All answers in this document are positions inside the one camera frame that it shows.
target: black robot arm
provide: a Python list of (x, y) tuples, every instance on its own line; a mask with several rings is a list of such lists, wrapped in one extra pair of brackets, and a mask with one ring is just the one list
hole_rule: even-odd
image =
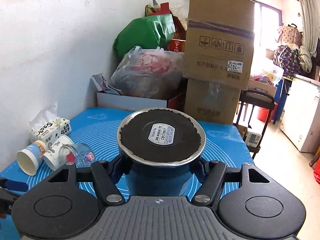
[[(186, 196), (125, 201), (115, 184), (130, 168), (120, 155), (90, 168), (67, 163), (15, 202), (13, 222), (25, 240), (294, 240), (305, 220), (300, 200), (251, 163), (190, 163), (202, 182), (191, 202)], [(92, 182), (97, 198), (77, 182)], [(238, 182), (239, 189), (221, 198), (228, 182)]]
[(0, 214), (11, 215), (12, 206), (20, 197), (11, 190), (27, 192), (28, 184), (0, 177)]

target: curtain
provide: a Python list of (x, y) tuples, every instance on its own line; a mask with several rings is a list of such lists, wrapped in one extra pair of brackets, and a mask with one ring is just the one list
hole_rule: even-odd
[(299, 49), (301, 68), (310, 73), (312, 69), (311, 57), (316, 54), (318, 34), (316, 32), (317, 11), (313, 0), (299, 0), (303, 22), (303, 41)]

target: paper cup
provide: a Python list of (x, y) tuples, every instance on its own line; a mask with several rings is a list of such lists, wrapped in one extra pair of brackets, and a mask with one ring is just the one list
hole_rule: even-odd
[(59, 150), (61, 146), (65, 144), (73, 144), (73, 141), (68, 136), (61, 135), (43, 155), (45, 163), (53, 171), (57, 170), (64, 164), (59, 160)]
[(46, 145), (37, 140), (25, 149), (17, 152), (17, 162), (20, 168), (28, 175), (34, 176), (43, 161)]

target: blue canister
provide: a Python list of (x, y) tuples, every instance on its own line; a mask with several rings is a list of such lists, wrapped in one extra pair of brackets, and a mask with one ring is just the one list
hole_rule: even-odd
[(189, 115), (168, 108), (147, 108), (119, 125), (119, 152), (132, 160), (125, 179), (130, 195), (183, 195), (192, 177), (190, 163), (202, 154), (206, 135)]

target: green bag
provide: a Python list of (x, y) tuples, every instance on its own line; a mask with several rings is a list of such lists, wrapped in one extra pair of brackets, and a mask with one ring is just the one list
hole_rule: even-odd
[(166, 49), (175, 31), (171, 14), (134, 19), (119, 33), (113, 48), (120, 59), (135, 46)]

